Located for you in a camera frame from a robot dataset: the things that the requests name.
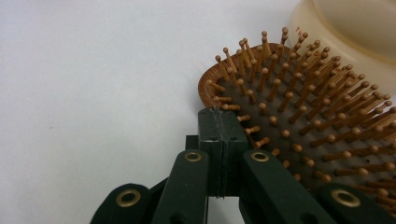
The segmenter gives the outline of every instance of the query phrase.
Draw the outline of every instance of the white table surface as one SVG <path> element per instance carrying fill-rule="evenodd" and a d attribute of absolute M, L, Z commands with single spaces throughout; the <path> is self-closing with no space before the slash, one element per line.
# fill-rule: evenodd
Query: white table surface
<path fill-rule="evenodd" d="M 297 2 L 1 1 L 0 223 L 89 223 L 114 188 L 162 181 L 215 55 L 278 42 Z M 243 223 L 235 198 L 208 218 Z"/>

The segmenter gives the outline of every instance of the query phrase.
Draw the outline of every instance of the hairbrush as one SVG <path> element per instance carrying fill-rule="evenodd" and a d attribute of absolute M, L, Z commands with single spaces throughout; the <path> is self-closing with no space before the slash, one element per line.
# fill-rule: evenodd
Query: hairbrush
<path fill-rule="evenodd" d="M 308 191 L 328 183 L 358 189 L 396 217 L 396 107 L 390 95 L 342 65 L 320 41 L 298 55 L 308 34 L 285 47 L 246 38 L 200 79 L 206 107 L 233 111 L 251 145 L 276 156 Z"/>

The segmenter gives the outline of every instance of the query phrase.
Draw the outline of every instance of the metal grommet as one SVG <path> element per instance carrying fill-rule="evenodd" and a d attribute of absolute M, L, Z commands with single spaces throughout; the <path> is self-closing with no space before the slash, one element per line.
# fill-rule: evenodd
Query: metal grommet
<path fill-rule="evenodd" d="M 340 204 L 347 207 L 361 206 L 361 200 L 352 193 L 344 189 L 334 189 L 331 192 L 332 197 Z"/>
<path fill-rule="evenodd" d="M 186 161 L 200 161 L 201 158 L 202 156 L 198 152 L 188 152 L 184 155 Z"/>
<path fill-rule="evenodd" d="M 140 192 L 137 189 L 126 189 L 121 192 L 116 199 L 119 207 L 130 207 L 140 201 Z"/>
<path fill-rule="evenodd" d="M 254 161 L 268 161 L 270 158 L 263 152 L 253 152 L 251 154 L 251 159 Z"/>

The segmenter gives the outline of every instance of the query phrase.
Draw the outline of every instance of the paddle hairbrush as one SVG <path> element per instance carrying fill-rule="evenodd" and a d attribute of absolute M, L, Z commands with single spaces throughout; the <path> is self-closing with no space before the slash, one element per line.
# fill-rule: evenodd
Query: paddle hairbrush
<path fill-rule="evenodd" d="M 396 214 L 396 107 L 378 86 L 342 65 L 320 42 L 306 53 L 279 44 L 251 48 L 246 39 L 199 82 L 206 107 L 232 110 L 251 144 L 271 152 L 307 190 L 336 182 L 351 186 Z"/>

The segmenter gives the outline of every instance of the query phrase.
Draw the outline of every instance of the white background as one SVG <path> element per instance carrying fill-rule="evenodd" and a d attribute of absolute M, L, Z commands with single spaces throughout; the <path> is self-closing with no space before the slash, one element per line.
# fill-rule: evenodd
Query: white background
<path fill-rule="evenodd" d="M 296 4 L 1 1 L 0 223 L 89 223 L 114 188 L 162 181 L 215 55 L 278 42 Z M 237 200 L 209 223 L 243 223 Z"/>

